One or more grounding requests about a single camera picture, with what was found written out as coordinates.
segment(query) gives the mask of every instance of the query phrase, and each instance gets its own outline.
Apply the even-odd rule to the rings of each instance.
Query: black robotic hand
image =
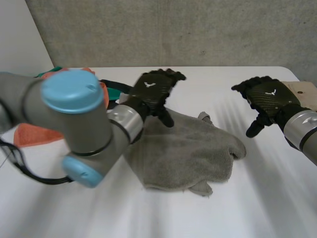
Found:
[[[259,112],[246,136],[256,136],[264,126],[277,123],[283,130],[287,120],[295,113],[303,111],[296,96],[279,80],[269,76],[254,77],[231,88],[248,100],[252,109]]]
[[[170,68],[144,73],[129,92],[128,100],[123,103],[135,109],[145,120],[146,116],[158,117],[167,127],[173,127],[174,121],[165,108],[167,97],[179,80],[186,77]]]

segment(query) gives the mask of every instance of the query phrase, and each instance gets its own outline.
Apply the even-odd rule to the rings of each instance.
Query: white tabletop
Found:
[[[247,157],[235,161],[227,183],[211,183],[210,198],[189,191],[145,190],[124,158],[95,189],[48,186],[0,169],[2,238],[313,238],[317,236],[317,167],[288,146],[276,125],[254,139],[245,131],[257,113],[231,86],[254,76],[297,81],[283,67],[172,67],[187,76],[167,106],[240,138]],[[99,79],[129,85],[157,67],[92,68]],[[13,132],[3,137],[12,141]],[[26,148],[29,167],[60,177],[63,141]]]

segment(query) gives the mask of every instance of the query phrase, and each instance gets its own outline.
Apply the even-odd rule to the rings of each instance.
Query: gray towel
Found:
[[[143,136],[129,146],[126,160],[146,188],[211,195],[207,181],[230,178],[233,160],[246,155],[243,143],[215,127],[204,112],[192,118],[168,111],[175,126],[167,128],[157,118],[147,118]]]

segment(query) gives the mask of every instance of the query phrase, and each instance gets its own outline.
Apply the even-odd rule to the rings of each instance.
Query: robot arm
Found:
[[[71,151],[63,160],[64,171],[95,187],[140,134],[147,116],[173,126],[164,104],[184,79],[172,70],[143,74],[128,100],[107,114],[99,81],[89,72],[65,71],[45,81],[0,73],[0,129],[26,122],[60,131]]]
[[[317,113],[300,106],[289,105],[276,117],[288,143],[302,151],[317,165]]]
[[[317,113],[302,108],[296,96],[279,80],[255,77],[232,87],[259,112],[246,132],[256,136],[264,126],[278,124],[287,142],[317,165]]]

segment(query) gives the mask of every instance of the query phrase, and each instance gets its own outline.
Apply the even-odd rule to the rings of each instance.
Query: orange towel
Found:
[[[47,72],[42,75],[42,79],[47,79],[55,73],[59,73],[61,71],[67,71],[68,68],[63,68],[57,72]],[[82,70],[91,72],[95,74],[95,72],[91,71],[89,68],[83,68]],[[104,101],[106,107],[109,103],[109,96],[107,87],[104,83],[100,83],[104,91]],[[22,123],[18,126],[14,133],[13,143],[18,147],[27,147],[27,146],[35,146],[35,145],[43,145],[53,141],[61,140],[64,136],[58,131],[46,129],[39,126],[30,125],[27,123]]]

